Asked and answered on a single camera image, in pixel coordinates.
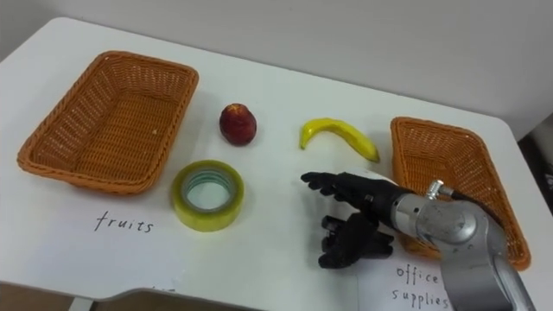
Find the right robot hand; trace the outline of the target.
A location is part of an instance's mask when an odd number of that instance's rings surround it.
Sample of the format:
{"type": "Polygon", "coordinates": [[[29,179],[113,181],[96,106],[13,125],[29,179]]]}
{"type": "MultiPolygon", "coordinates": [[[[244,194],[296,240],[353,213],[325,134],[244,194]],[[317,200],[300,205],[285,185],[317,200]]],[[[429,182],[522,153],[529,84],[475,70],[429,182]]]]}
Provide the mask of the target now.
{"type": "Polygon", "coordinates": [[[321,241],[318,264],[323,269],[344,269],[360,259],[386,259],[393,253],[394,237],[378,230],[392,226],[394,203],[412,191],[390,181],[369,179],[346,172],[308,172],[301,176],[308,187],[356,209],[348,219],[327,215],[321,226],[327,236],[321,241]]]}

